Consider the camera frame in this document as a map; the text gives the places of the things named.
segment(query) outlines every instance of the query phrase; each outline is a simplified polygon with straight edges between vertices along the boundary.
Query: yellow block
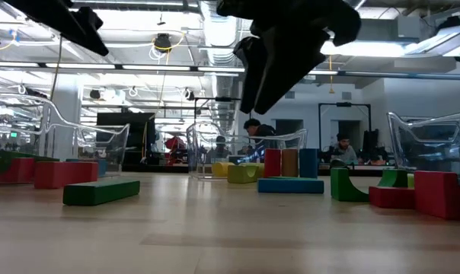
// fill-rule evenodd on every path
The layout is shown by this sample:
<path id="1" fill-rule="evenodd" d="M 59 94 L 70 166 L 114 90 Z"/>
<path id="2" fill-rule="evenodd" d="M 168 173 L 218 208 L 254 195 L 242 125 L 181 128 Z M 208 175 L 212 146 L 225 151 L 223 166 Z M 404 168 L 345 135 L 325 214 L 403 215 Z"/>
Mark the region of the yellow block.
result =
<path id="1" fill-rule="evenodd" d="M 264 178 L 264 164 L 261 163 L 241 163 L 239 164 L 244 167 L 257 167 L 257 178 Z"/>
<path id="2" fill-rule="evenodd" d="M 212 164 L 212 173 L 216 177 L 227 177 L 228 176 L 228 166 L 234 165 L 233 163 L 214 163 Z"/>

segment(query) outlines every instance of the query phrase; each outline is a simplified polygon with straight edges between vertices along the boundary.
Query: light green block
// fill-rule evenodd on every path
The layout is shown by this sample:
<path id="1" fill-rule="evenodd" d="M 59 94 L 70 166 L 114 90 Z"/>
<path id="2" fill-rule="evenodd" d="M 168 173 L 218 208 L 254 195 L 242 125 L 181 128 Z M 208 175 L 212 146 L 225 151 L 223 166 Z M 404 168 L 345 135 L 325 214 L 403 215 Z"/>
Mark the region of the light green block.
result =
<path id="1" fill-rule="evenodd" d="M 407 175 L 407 187 L 414 188 L 414 174 Z"/>
<path id="2" fill-rule="evenodd" d="M 264 178 L 264 164 L 261 163 L 242 163 L 239 164 L 243 167 L 258 167 L 259 170 L 257 171 L 257 178 Z"/>
<path id="3" fill-rule="evenodd" d="M 258 175 L 258 166 L 228 166 L 227 181 L 229 183 L 255 183 L 257 182 Z"/>

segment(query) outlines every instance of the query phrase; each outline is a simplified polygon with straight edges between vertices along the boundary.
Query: ceiling duct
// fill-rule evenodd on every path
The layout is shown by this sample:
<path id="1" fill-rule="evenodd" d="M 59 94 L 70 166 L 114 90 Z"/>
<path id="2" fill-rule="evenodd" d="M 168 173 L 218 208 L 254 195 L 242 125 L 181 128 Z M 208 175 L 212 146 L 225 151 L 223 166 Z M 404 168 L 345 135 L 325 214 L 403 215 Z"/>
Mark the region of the ceiling duct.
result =
<path id="1" fill-rule="evenodd" d="M 223 17 L 216 13 L 216 2 L 201 2 L 201 12 L 205 18 L 203 31 L 206 45 L 213 47 L 233 47 L 237 39 L 237 19 Z M 210 65 L 225 67 L 235 66 L 235 55 L 232 49 L 208 49 Z M 233 77 L 212 76 L 212 90 L 214 97 L 235 97 L 237 85 Z M 229 131 L 232 121 L 216 121 L 222 130 Z"/>

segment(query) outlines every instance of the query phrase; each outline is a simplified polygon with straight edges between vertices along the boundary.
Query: red arch block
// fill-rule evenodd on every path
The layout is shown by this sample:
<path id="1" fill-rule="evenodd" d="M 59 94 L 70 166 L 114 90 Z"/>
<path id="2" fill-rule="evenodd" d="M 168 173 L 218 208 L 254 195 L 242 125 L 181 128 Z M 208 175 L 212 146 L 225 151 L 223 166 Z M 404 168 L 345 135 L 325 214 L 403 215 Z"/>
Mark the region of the red arch block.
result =
<path id="1" fill-rule="evenodd" d="M 460 185 L 451 172 L 414 173 L 416 210 L 428 215 L 460 221 Z"/>

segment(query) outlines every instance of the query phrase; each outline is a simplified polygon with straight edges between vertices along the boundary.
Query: green ramp block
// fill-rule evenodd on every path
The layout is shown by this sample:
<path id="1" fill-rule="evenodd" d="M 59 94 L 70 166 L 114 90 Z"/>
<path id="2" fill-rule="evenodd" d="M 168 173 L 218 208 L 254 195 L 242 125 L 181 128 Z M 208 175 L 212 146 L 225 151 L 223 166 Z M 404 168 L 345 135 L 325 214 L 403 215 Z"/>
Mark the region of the green ramp block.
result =
<path id="1" fill-rule="evenodd" d="M 264 177 L 264 164 L 261 163 L 241 163 L 239 166 L 252 166 L 252 167 L 259 167 L 259 170 L 257 171 L 257 178 L 263 178 Z"/>
<path id="2" fill-rule="evenodd" d="M 380 187 L 407 187 L 407 172 L 405 170 L 383 170 Z"/>
<path id="3" fill-rule="evenodd" d="M 407 175 L 407 187 L 414 188 L 414 174 Z"/>
<path id="4" fill-rule="evenodd" d="M 349 178 L 346 168 L 331 169 L 331 197 L 341 202 L 368 202 L 369 194 L 358 190 Z"/>
<path id="5" fill-rule="evenodd" d="M 138 180 L 105 180 L 64 186 L 62 202 L 68 206 L 96 206 L 139 194 Z"/>
<path id="6" fill-rule="evenodd" d="M 227 181 L 229 183 L 254 183 L 257 182 L 259 167 L 254 165 L 228 166 Z"/>

